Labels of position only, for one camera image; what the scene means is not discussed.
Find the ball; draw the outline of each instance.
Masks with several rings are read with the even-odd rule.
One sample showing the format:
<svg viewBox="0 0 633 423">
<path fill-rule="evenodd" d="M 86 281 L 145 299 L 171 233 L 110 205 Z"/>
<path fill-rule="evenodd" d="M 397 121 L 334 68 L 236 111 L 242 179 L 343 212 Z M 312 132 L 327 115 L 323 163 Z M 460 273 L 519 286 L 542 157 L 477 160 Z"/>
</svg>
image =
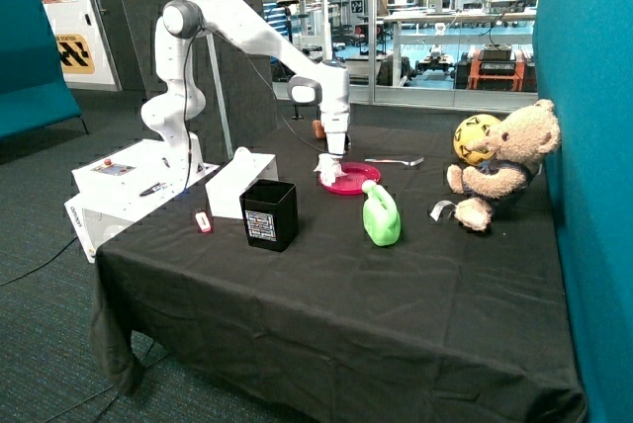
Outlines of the ball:
<svg viewBox="0 0 633 423">
<path fill-rule="evenodd" d="M 480 151 L 471 151 L 466 145 L 475 139 L 483 138 L 486 130 L 494 124 L 498 124 L 500 120 L 492 115 L 478 114 L 468 117 L 459 124 L 453 136 L 453 148 L 457 156 L 462 161 L 477 166 L 483 161 L 493 157 L 493 153 L 482 153 Z"/>
</svg>

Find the door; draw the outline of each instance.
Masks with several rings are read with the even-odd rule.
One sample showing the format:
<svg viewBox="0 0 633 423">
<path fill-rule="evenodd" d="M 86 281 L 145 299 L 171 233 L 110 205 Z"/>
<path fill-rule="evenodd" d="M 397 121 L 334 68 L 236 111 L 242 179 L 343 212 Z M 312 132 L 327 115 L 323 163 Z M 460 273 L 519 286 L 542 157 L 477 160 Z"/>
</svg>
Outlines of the door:
<svg viewBox="0 0 633 423">
<path fill-rule="evenodd" d="M 69 87 L 121 90 L 94 0 L 42 0 Z"/>
</svg>

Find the teddy bear face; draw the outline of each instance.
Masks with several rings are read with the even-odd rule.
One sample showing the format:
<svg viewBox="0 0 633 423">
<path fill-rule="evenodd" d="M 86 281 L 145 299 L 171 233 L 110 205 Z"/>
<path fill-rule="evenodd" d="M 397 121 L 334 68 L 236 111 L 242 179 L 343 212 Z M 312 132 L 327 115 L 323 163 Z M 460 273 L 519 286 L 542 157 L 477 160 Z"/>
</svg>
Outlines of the teddy bear face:
<svg viewBox="0 0 633 423">
<path fill-rule="evenodd" d="M 549 101 L 523 107 L 490 126 L 482 139 L 472 141 L 467 147 L 491 151 L 497 159 L 538 163 L 560 145 L 561 132 L 553 107 Z"/>
</svg>

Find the red plate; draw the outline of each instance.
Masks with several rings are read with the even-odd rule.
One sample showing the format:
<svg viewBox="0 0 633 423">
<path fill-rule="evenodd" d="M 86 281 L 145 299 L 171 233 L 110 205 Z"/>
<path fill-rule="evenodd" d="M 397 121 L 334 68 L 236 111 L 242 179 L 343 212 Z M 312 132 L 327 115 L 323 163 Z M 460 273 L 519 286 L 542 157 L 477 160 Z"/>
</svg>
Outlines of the red plate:
<svg viewBox="0 0 633 423">
<path fill-rule="evenodd" d="M 318 181 L 331 193 L 353 196 L 363 194 L 363 183 L 367 180 L 380 181 L 380 171 L 375 167 L 365 163 L 342 163 L 340 165 L 343 173 L 347 176 L 336 178 L 334 184 L 328 186 L 321 182 L 320 174 Z"/>
</svg>

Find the small red object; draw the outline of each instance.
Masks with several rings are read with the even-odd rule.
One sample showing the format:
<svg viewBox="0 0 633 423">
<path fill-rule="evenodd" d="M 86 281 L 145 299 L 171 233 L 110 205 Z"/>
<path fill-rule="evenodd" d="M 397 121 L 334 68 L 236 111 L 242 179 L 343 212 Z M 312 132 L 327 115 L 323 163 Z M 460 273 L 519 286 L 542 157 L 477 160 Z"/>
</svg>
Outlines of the small red object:
<svg viewBox="0 0 633 423">
<path fill-rule="evenodd" d="M 336 181 L 334 181 L 334 184 L 331 186 L 320 183 L 331 193 L 341 194 L 343 196 L 363 194 L 363 183 L 365 181 L 380 181 L 380 171 L 369 164 L 341 163 L 340 168 L 343 173 L 347 173 L 347 176 L 336 178 Z"/>
<path fill-rule="evenodd" d="M 200 228 L 201 232 L 207 233 L 214 231 L 214 229 L 211 227 L 211 223 L 209 222 L 209 218 L 207 217 L 206 212 L 197 212 L 196 221 L 198 222 L 198 228 Z"/>
</svg>

